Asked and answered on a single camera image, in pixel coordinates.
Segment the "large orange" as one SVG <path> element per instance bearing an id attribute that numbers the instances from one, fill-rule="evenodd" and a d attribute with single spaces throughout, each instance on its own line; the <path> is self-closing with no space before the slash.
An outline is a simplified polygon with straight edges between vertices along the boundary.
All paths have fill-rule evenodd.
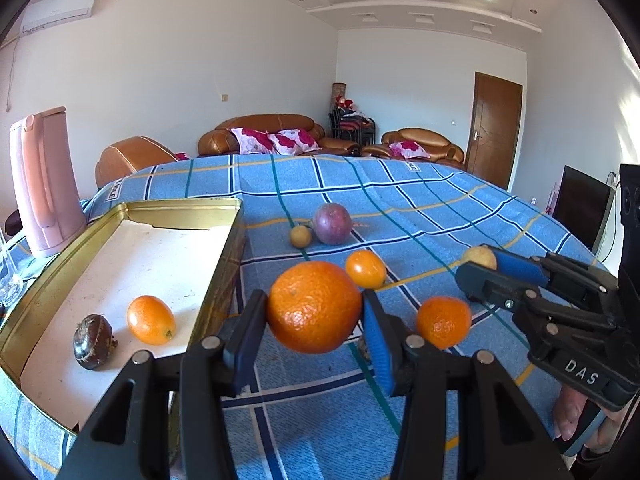
<path id="1" fill-rule="evenodd" d="M 304 261 L 274 281 L 267 322 L 286 348 L 321 354 L 344 344 L 361 309 L 361 292 L 342 268 L 325 261 Z"/>

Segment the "orange kumquat in tray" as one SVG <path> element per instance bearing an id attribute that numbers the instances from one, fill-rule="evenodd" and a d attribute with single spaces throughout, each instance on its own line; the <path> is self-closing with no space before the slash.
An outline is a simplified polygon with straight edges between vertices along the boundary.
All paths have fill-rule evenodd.
<path id="1" fill-rule="evenodd" d="M 154 296 L 140 296 L 127 308 L 130 332 L 145 344 L 162 346 L 174 338 L 176 320 L 168 305 Z"/>

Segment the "yellow-brown round fruit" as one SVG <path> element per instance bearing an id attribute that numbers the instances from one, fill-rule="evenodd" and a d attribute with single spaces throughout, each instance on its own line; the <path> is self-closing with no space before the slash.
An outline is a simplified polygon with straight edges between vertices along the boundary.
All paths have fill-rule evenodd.
<path id="1" fill-rule="evenodd" d="M 498 262 L 494 252 L 487 246 L 473 246 L 468 248 L 460 257 L 460 263 L 476 263 L 490 270 L 498 269 Z"/>

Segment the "clear glass water bottle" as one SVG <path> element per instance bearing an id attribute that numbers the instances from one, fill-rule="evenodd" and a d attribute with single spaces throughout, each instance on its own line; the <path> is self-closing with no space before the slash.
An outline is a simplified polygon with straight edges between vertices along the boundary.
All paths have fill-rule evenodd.
<path id="1" fill-rule="evenodd" d="M 6 311 L 20 300 L 24 290 L 24 282 L 17 271 L 4 235 L 1 235 L 0 268 L 0 300 L 1 307 Z"/>

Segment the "dark passion fruit in tray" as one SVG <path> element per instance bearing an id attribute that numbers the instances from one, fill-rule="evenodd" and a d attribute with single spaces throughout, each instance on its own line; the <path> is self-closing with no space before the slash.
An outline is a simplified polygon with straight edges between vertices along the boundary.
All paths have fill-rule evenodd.
<path id="1" fill-rule="evenodd" d="M 77 325 L 72 346 L 76 362 L 85 370 L 95 370 L 111 359 L 118 341 L 103 315 L 89 314 Z"/>

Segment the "gold metal tray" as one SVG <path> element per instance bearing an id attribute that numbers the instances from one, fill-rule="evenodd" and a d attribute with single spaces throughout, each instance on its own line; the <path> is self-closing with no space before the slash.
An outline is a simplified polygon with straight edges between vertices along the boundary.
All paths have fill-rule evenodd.
<path id="1" fill-rule="evenodd" d="M 175 318 L 175 336 L 150 349 L 158 358 L 218 332 L 244 242 L 236 198 L 122 203 L 44 266 L 1 329 L 1 427 L 27 466 L 56 474 L 74 430 L 144 349 L 127 323 L 135 299 L 154 296 Z M 89 314 L 104 316 L 118 342 L 93 372 L 72 351 L 73 333 Z"/>

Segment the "brown wooden door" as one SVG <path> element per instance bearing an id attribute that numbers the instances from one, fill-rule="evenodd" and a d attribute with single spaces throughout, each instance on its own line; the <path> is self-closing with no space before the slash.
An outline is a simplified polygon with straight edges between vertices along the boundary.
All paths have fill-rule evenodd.
<path id="1" fill-rule="evenodd" d="M 523 86 L 475 73 L 465 168 L 506 190 L 514 165 L 522 117 Z"/>

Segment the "pink electric kettle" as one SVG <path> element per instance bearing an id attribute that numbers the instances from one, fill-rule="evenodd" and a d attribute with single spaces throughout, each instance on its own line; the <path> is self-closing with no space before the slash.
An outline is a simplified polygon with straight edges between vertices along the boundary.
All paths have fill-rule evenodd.
<path id="1" fill-rule="evenodd" d="M 66 108 L 30 114 L 10 129 L 12 180 L 32 254 L 53 256 L 86 228 L 68 145 Z"/>

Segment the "mandarin orange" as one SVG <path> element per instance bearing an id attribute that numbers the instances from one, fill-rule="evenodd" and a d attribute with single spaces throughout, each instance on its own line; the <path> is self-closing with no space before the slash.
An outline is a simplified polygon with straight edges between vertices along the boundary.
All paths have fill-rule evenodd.
<path id="1" fill-rule="evenodd" d="M 416 331 L 440 350 L 461 342 L 469 333 L 472 311 L 458 298 L 436 296 L 424 301 L 416 315 Z"/>

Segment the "orange kumquat on table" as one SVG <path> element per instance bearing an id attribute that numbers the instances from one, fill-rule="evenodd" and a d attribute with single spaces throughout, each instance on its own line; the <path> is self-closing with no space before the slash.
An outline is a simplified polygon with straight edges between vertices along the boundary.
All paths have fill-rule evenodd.
<path id="1" fill-rule="evenodd" d="M 386 281 L 383 260 L 370 250 L 357 250 L 346 259 L 345 271 L 354 283 L 363 289 L 379 289 Z"/>

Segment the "white air conditioner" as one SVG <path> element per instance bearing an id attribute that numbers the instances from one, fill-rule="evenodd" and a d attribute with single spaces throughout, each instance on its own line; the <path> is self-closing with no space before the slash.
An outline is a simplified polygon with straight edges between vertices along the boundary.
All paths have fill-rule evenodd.
<path id="1" fill-rule="evenodd" d="M 25 10 L 20 35 L 72 21 L 90 18 L 96 0 L 41 0 L 31 3 Z"/>

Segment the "stacked dark chairs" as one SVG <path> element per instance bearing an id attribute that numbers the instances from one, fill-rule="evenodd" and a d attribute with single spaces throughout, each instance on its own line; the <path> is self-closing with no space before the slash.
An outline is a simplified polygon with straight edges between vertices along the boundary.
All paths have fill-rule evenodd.
<path id="1" fill-rule="evenodd" d="M 375 121 L 355 110 L 352 100 L 337 96 L 329 118 L 334 138 L 349 140 L 364 146 L 375 144 Z"/>

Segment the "purple passion fruit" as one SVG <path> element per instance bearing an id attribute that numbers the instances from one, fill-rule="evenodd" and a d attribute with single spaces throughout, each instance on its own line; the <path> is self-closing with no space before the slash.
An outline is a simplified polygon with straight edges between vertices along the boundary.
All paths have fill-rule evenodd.
<path id="1" fill-rule="evenodd" d="M 327 245 L 344 244 L 352 230 L 352 217 L 344 206 L 336 203 L 320 206 L 311 223 L 318 240 Z"/>

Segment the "black television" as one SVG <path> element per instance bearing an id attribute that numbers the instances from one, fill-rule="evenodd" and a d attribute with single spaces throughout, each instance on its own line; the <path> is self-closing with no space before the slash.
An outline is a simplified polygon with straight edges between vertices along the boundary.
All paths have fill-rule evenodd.
<path id="1" fill-rule="evenodd" d="M 614 195 L 611 185 L 565 166 L 552 217 L 595 254 L 600 248 Z"/>

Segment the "dark passion fruit on table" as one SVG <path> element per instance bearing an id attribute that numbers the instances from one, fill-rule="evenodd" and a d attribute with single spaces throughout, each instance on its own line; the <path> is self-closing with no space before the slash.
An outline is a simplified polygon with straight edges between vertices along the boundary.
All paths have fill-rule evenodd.
<path id="1" fill-rule="evenodd" d="M 371 355 L 370 355 L 369 347 L 367 345 L 366 338 L 364 338 L 363 336 L 359 337 L 359 339 L 357 341 L 357 348 L 358 348 L 358 351 L 360 352 L 362 358 L 368 364 L 371 364 L 372 363 L 372 359 L 371 359 Z"/>

